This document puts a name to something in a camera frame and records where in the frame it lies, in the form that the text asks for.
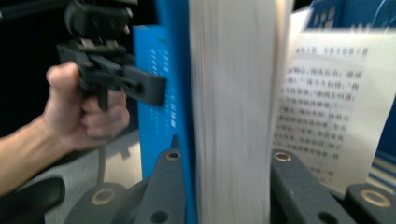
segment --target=black clamp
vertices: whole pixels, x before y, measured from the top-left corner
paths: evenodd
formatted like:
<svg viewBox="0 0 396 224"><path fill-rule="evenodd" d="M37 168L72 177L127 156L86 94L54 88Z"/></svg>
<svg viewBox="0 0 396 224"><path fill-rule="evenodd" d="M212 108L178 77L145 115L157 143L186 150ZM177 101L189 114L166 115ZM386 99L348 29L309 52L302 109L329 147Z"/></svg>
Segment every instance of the black clamp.
<svg viewBox="0 0 396 224"><path fill-rule="evenodd" d="M1 223L44 223L45 213L61 204L64 181L50 177L0 197Z"/></svg>
<svg viewBox="0 0 396 224"><path fill-rule="evenodd" d="M164 103L166 79L134 67L133 55L116 40L129 32L131 17L128 8L99 7L77 0L65 11L66 26L76 39L57 46L60 60L78 65L81 88L97 95L104 110L107 90L124 90L149 105Z"/></svg>
<svg viewBox="0 0 396 224"><path fill-rule="evenodd" d="M271 223L392 224L396 198L368 184L349 186L346 196L324 188L293 153L274 150Z"/></svg>
<svg viewBox="0 0 396 224"><path fill-rule="evenodd" d="M64 224L184 224L186 198L177 136L157 159L151 177L129 189L103 183L89 189Z"/></svg>

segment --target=circular screw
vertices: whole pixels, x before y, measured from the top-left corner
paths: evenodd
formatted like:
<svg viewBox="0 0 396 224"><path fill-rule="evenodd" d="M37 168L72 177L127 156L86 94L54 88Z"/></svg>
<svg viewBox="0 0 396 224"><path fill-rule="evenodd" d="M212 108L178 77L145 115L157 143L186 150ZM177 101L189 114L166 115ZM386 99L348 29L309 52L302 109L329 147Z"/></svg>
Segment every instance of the circular screw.
<svg viewBox="0 0 396 224"><path fill-rule="evenodd" d="M389 198L387 198L387 196L372 189L361 190L361 197L367 203L370 203L378 207L390 207L392 205L392 203L390 202Z"/></svg>
<svg viewBox="0 0 396 224"><path fill-rule="evenodd" d="M291 161L291 156L284 152L277 152L274 154L274 158L279 161Z"/></svg>
<svg viewBox="0 0 396 224"><path fill-rule="evenodd" d="M115 197L113 189L101 189L92 196L92 203L95 205L105 205L111 202Z"/></svg>
<svg viewBox="0 0 396 224"><path fill-rule="evenodd" d="M166 154L166 159L169 161L177 161L178 159L180 159L180 153L169 152L168 154Z"/></svg>

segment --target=finger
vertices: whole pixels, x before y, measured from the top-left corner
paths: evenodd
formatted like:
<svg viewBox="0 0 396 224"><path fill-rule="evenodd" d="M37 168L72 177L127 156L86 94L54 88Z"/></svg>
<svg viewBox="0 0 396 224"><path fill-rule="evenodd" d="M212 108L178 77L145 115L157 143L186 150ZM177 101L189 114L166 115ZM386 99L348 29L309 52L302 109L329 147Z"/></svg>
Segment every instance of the finger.
<svg viewBox="0 0 396 224"><path fill-rule="evenodd" d="M105 112L86 114L81 122L87 134L94 138L115 136L129 124L129 112L125 106L114 105Z"/></svg>
<svg viewBox="0 0 396 224"><path fill-rule="evenodd" d="M77 134L66 136L64 142L76 150L99 147L108 142L109 138L92 138L87 134L86 127L80 126L76 129Z"/></svg>
<svg viewBox="0 0 396 224"><path fill-rule="evenodd" d="M79 100L79 71L75 63L64 63L52 66L47 72L50 84L50 97L54 102L67 103Z"/></svg>
<svg viewBox="0 0 396 224"><path fill-rule="evenodd" d="M113 105L123 105L126 106L126 94L123 91L108 91L108 107ZM85 112L95 112L101 111L99 107L98 98L93 96L84 100L82 104L82 109Z"/></svg>

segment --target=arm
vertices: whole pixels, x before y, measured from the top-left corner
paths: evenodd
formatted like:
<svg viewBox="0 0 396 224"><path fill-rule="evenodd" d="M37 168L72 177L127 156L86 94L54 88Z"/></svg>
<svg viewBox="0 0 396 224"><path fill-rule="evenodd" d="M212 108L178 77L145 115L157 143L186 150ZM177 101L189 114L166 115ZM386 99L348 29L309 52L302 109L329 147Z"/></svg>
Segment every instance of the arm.
<svg viewBox="0 0 396 224"><path fill-rule="evenodd" d="M96 98L82 97L74 63L52 67L47 79L51 87L43 115L0 138L0 196L74 150L105 144L129 123L122 91L109 92L107 112Z"/></svg>

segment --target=black tool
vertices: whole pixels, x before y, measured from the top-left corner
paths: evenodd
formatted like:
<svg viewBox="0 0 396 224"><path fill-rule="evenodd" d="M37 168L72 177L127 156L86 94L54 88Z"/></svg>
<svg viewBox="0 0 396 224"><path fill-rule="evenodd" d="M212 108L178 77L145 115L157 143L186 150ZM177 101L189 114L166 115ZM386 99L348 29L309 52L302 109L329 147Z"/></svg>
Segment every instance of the black tool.
<svg viewBox="0 0 396 224"><path fill-rule="evenodd" d="M103 183L88 190L65 224L185 223L186 199L177 136L157 159L151 177L129 189Z"/></svg>
<svg viewBox="0 0 396 224"><path fill-rule="evenodd" d="M72 1L64 21L75 39L57 46L61 63L73 61L80 72L80 86L98 97L107 109L107 90L124 90L150 105L164 103L165 78L134 67L134 56L118 39L128 33L133 16L129 8L101 7L87 1Z"/></svg>
<svg viewBox="0 0 396 224"><path fill-rule="evenodd" d="M271 223L392 224L396 198L368 184L349 186L346 196L323 187L293 153L274 150Z"/></svg>

